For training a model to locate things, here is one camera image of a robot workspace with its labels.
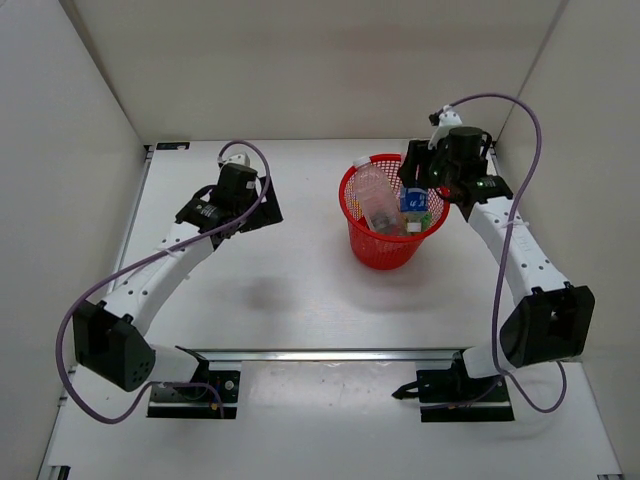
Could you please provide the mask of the blue label clear bottle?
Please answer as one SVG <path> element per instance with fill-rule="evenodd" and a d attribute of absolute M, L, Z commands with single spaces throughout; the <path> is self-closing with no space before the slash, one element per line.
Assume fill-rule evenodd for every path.
<path fill-rule="evenodd" d="M 400 191 L 400 211 L 402 213 L 419 213 L 428 211 L 428 193 L 421 188 L 403 187 Z"/>

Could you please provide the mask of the square clear plastic bottle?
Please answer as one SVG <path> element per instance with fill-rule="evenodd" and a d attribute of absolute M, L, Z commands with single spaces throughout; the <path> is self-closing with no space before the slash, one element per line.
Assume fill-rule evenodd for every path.
<path fill-rule="evenodd" d="M 388 225 L 404 225 L 386 174 L 370 157 L 353 162 L 353 190 L 369 229 L 383 234 Z"/>

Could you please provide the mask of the green plastic soda bottle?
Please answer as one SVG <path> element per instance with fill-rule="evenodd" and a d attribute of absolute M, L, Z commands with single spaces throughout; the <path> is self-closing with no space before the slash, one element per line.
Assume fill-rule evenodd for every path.
<path fill-rule="evenodd" d="M 404 212 L 406 231 L 410 235 L 426 232 L 432 224 L 432 214 L 429 211 Z"/>

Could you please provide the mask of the green label clear bottle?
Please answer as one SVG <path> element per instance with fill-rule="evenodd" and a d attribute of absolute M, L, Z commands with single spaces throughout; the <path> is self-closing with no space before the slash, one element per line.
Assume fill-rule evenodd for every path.
<path fill-rule="evenodd" d="M 383 232 L 384 235 L 394 237 L 405 237 L 408 235 L 404 225 L 388 225 Z"/>

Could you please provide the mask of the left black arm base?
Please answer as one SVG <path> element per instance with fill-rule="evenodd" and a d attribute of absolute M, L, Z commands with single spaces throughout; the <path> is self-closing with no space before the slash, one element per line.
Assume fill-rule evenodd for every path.
<path fill-rule="evenodd" d="M 151 388 L 147 417 L 153 419 L 234 420 L 241 386 L 241 364 L 190 351 L 198 367 L 189 383 L 197 386 Z"/>

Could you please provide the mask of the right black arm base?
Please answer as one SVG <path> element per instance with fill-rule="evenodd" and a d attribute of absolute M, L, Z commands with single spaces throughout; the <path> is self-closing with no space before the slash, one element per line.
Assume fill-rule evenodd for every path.
<path fill-rule="evenodd" d="M 456 352 L 447 369 L 423 367 L 416 380 L 400 386 L 396 400 L 417 399 L 422 423 L 493 423 L 515 420 L 508 388 L 500 375 L 471 378 Z"/>

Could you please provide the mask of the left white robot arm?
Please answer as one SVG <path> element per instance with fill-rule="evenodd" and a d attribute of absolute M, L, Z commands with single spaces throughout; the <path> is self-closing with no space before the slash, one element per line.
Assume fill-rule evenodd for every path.
<path fill-rule="evenodd" d="M 176 214 L 157 247 L 160 258 L 75 310 L 77 362 L 126 392 L 146 382 L 175 382 L 188 400 L 205 396 L 210 377 L 203 359 L 183 347 L 153 346 L 145 335 L 177 287 L 224 240 L 282 219 L 272 183 L 245 165 L 224 165 L 217 183 L 198 190 Z"/>

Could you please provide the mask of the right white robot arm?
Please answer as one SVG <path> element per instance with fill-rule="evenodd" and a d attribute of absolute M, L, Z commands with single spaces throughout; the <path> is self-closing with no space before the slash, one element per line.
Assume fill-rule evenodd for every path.
<path fill-rule="evenodd" d="M 398 170 L 406 187 L 431 189 L 460 210 L 500 266 L 514 311 L 491 341 L 462 351 L 449 375 L 460 399 L 480 393 L 485 378 L 582 354 L 595 307 L 586 286 L 575 286 L 549 260 L 522 220 L 514 194 L 488 171 L 490 135 L 449 127 L 435 141 L 412 140 Z"/>

